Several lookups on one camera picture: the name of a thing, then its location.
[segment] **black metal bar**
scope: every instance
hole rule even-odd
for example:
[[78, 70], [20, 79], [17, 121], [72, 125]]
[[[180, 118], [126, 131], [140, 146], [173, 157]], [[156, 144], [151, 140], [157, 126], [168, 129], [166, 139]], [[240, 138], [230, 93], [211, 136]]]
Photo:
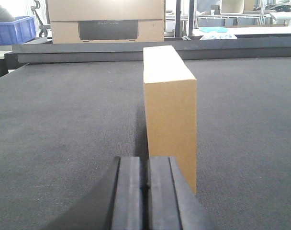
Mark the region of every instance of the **black metal bar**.
[[176, 0], [175, 37], [180, 37], [180, 3], [181, 0]]
[[139, 157], [121, 158], [111, 230], [142, 229]]
[[149, 160], [149, 226], [152, 230], [180, 230], [177, 198], [168, 157]]
[[194, 196], [174, 157], [169, 157], [173, 184], [183, 230], [216, 230], [209, 215]]
[[188, 36], [192, 36], [192, 30], [194, 27], [194, 1], [189, 1], [189, 27], [188, 27]]
[[0, 77], [8, 74], [8, 68], [5, 59], [0, 59]]
[[291, 36], [258, 37], [225, 40], [192, 40], [144, 43], [87, 43], [87, 44], [40, 44], [15, 45], [15, 54], [70, 54], [76, 53], [132, 53], [142, 52], [144, 47], [173, 46], [175, 50], [213, 50], [213, 49], [243, 49], [243, 48], [283, 48], [291, 47]]

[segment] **metal shelf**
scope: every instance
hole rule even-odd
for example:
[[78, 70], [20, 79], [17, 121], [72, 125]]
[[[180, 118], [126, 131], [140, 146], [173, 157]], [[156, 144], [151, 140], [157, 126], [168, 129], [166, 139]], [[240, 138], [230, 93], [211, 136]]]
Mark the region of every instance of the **metal shelf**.
[[199, 27], [200, 19], [239, 19], [239, 18], [259, 18], [263, 20], [266, 18], [266, 14], [219, 14], [219, 15], [197, 15], [196, 16], [196, 28]]

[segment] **gray felt surface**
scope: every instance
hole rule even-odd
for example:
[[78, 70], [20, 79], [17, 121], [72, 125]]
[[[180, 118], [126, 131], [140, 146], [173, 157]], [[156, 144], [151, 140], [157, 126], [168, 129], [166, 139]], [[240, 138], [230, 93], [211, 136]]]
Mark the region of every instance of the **gray felt surface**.
[[[291, 230], [291, 58], [187, 61], [198, 196], [221, 230]], [[29, 65], [0, 78], [0, 230], [39, 229], [145, 147], [142, 62]]]

